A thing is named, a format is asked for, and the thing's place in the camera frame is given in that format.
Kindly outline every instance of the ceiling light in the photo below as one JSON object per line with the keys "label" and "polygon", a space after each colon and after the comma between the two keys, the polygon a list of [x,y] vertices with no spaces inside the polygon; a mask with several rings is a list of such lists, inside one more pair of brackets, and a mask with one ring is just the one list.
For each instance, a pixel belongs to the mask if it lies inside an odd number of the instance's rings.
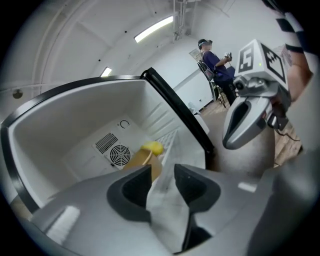
{"label": "ceiling light", "polygon": [[170,16],[168,18],[165,18],[158,23],[152,25],[151,27],[148,27],[146,30],[142,31],[140,34],[134,37],[134,40],[139,43],[142,39],[149,36],[152,32],[155,32],[156,30],[162,28],[163,26],[171,23],[174,21],[174,17]]}
{"label": "ceiling light", "polygon": [[107,77],[107,76],[109,76],[109,74],[110,74],[111,71],[112,71],[111,68],[106,67],[106,68],[104,69],[103,73],[100,75],[100,77]]}

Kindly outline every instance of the vr headset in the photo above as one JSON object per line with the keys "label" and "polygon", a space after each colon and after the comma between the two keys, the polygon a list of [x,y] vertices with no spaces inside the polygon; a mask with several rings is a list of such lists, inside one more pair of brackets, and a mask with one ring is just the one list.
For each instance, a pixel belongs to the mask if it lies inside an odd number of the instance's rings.
{"label": "vr headset", "polygon": [[212,46],[212,41],[211,40],[206,40],[206,41],[203,41],[201,43],[198,43],[199,49],[201,49],[202,46]]}

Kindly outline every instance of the yellow sponge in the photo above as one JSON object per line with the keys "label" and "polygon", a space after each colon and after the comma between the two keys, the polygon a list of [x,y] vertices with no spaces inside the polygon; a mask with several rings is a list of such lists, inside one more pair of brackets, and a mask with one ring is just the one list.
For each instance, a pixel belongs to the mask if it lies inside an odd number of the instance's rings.
{"label": "yellow sponge", "polygon": [[164,146],[158,141],[148,141],[141,146],[142,150],[151,150],[157,157],[164,151]]}

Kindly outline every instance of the cable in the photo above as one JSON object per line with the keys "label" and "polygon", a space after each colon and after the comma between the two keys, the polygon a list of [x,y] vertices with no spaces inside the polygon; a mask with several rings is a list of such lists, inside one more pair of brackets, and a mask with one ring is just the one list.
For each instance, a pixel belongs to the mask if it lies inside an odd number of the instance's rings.
{"label": "cable", "polygon": [[[280,124],[279,124],[279,122],[278,122],[278,118],[277,118],[277,117],[275,118],[275,120],[276,120],[276,122],[277,122],[277,124],[278,124],[278,127],[280,127]],[[282,133],[280,133],[280,131],[279,131],[278,129],[274,129],[274,130],[275,130],[275,132],[276,132],[277,134],[279,134],[280,136],[288,136],[288,138],[291,139],[291,140],[293,140],[294,142],[299,142],[299,141],[300,141],[300,139],[294,139],[294,138],[292,138],[287,132],[286,132],[285,134],[282,134]]]}
{"label": "cable", "polygon": [[293,140],[294,142],[299,142],[299,141],[300,141],[300,139],[294,139],[294,138],[292,138],[287,132],[286,132],[285,134],[282,134],[282,133],[279,132],[278,129],[274,129],[274,130],[275,130],[275,132],[276,132],[277,134],[279,134],[280,136],[288,136],[288,138],[291,139],[291,140]]}

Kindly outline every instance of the yellow object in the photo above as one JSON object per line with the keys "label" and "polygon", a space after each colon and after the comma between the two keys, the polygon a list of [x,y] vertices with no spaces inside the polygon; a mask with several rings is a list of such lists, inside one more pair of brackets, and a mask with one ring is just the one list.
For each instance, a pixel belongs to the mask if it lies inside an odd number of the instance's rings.
{"label": "yellow object", "polygon": [[123,170],[129,170],[137,166],[151,165],[151,180],[152,182],[160,175],[162,164],[159,159],[148,149],[139,149],[133,155],[130,161],[123,167]]}
{"label": "yellow object", "polygon": [[157,157],[164,151],[164,146],[158,141],[148,141],[141,146],[142,150],[151,150]]}

